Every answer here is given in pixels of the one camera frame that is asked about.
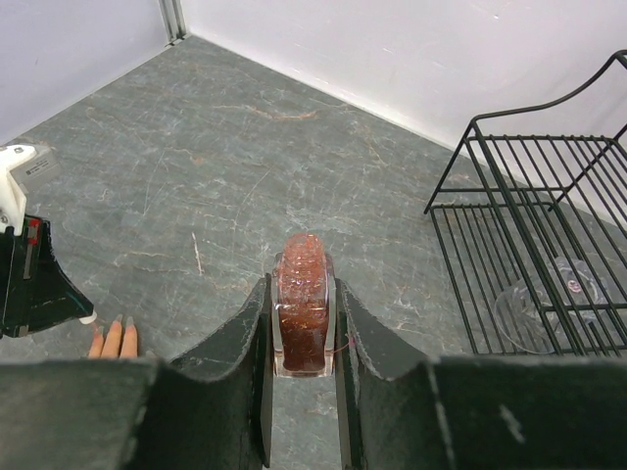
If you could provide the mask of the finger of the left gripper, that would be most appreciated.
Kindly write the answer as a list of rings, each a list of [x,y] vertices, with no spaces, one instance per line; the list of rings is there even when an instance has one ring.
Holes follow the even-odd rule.
[[[25,281],[27,334],[38,333],[94,312],[54,257],[42,257]]]

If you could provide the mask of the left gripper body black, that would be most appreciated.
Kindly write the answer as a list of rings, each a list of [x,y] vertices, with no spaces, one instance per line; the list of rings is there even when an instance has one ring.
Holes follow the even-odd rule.
[[[19,338],[35,332],[43,304],[41,250],[49,223],[41,217],[26,217],[17,234],[8,226],[1,234],[1,336]]]

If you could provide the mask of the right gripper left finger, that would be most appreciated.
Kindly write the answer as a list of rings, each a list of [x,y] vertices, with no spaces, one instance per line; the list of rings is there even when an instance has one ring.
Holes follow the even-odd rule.
[[[5,362],[5,469],[262,469],[271,442],[270,280],[172,361]]]

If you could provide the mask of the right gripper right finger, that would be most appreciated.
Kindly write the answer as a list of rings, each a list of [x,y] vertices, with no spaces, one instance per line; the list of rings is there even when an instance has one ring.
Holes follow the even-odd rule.
[[[429,356],[336,284],[346,469],[622,469],[626,363]]]

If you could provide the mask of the glitter red nail polish bottle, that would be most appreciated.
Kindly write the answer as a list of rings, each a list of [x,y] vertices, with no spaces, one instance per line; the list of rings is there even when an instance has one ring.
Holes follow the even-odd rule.
[[[292,235],[271,273],[270,324],[278,377],[333,374],[336,350],[336,282],[332,258],[313,233]]]

